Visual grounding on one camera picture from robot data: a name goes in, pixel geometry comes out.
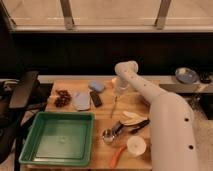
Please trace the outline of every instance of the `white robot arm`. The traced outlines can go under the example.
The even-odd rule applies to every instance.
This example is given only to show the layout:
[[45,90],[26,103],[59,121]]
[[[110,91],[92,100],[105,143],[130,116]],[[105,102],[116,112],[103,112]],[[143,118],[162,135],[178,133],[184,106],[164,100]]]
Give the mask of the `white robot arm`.
[[129,83],[150,103],[153,171],[198,171],[191,107],[181,96],[140,77],[137,71],[135,61],[115,66],[120,83]]

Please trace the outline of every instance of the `white container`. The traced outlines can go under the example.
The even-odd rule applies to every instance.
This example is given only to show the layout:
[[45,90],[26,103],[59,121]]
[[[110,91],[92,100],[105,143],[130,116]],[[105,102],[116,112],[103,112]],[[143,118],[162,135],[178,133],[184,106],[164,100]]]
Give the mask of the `white container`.
[[146,143],[140,136],[132,136],[127,140],[127,149],[134,157],[138,157],[146,151]]

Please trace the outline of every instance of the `green tray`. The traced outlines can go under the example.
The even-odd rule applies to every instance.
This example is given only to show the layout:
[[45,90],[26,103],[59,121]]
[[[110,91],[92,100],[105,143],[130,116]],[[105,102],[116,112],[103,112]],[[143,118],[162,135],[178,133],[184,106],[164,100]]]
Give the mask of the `green tray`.
[[39,112],[19,162],[33,165],[88,165],[93,123],[92,113]]

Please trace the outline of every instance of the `chair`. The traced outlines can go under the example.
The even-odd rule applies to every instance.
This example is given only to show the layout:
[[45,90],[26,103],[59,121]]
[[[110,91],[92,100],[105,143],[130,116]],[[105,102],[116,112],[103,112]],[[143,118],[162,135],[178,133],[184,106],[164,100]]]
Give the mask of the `chair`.
[[39,87],[37,77],[37,71],[26,72],[17,81],[14,89],[0,91],[0,164],[7,159],[15,142],[15,171],[20,170],[18,158],[23,140],[27,137],[28,128],[34,119],[33,116],[21,124],[25,112],[33,109],[43,110],[46,106],[47,98]]

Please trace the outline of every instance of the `metal bowl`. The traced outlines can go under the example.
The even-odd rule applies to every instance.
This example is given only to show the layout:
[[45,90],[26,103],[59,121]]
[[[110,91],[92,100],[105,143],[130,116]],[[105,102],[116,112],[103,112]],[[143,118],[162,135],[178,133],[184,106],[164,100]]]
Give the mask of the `metal bowl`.
[[197,73],[194,70],[185,67],[176,69],[175,76],[178,81],[184,84],[192,84],[198,80]]

